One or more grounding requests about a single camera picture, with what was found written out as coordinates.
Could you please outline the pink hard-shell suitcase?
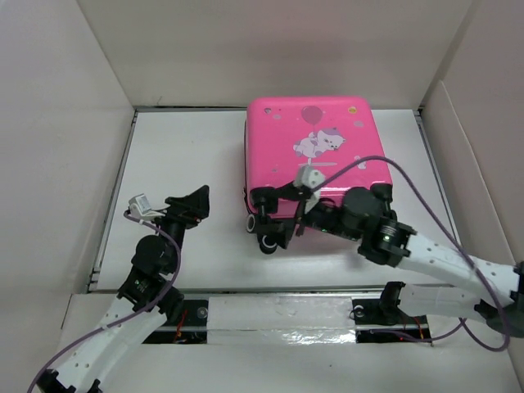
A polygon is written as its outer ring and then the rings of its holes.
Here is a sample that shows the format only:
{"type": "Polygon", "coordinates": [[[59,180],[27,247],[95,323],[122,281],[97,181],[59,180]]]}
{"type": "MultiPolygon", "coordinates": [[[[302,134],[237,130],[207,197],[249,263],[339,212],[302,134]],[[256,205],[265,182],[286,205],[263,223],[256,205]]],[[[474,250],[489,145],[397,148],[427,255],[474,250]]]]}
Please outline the pink hard-shell suitcase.
{"type": "Polygon", "coordinates": [[[292,183],[313,166],[325,180],[321,191],[336,205],[353,187],[393,182],[372,110],[362,97],[259,97],[246,108],[244,200],[258,187],[292,183]]]}

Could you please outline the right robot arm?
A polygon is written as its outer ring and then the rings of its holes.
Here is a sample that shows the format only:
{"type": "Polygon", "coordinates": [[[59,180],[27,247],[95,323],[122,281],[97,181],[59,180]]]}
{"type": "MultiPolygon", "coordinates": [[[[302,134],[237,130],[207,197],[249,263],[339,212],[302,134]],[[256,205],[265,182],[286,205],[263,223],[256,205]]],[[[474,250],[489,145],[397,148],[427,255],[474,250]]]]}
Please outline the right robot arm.
{"type": "Polygon", "coordinates": [[[390,184],[353,187],[339,205],[294,183],[254,188],[246,201],[253,209],[247,229],[256,234],[265,254],[287,248],[293,236],[310,228],[357,241],[358,253],[374,264],[444,283],[421,287],[388,282],[370,309],[356,306],[360,322],[391,326],[403,317],[432,314],[471,319],[511,337],[523,336],[523,266],[463,255],[402,224],[391,208],[390,184]]]}

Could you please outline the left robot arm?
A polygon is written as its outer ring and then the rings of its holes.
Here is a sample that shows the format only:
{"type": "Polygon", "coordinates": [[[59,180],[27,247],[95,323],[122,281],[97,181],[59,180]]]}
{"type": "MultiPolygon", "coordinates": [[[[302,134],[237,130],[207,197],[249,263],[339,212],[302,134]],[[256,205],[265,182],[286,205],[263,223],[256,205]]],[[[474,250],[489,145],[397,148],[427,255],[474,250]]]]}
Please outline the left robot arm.
{"type": "Polygon", "coordinates": [[[47,363],[32,386],[41,392],[102,392],[112,374],[163,324],[183,316],[183,294],[174,287],[184,234],[210,213],[210,189],[168,197],[154,210],[143,194],[129,200],[124,217],[152,230],[140,239],[129,275],[93,331],[60,351],[66,360],[47,363]]]}

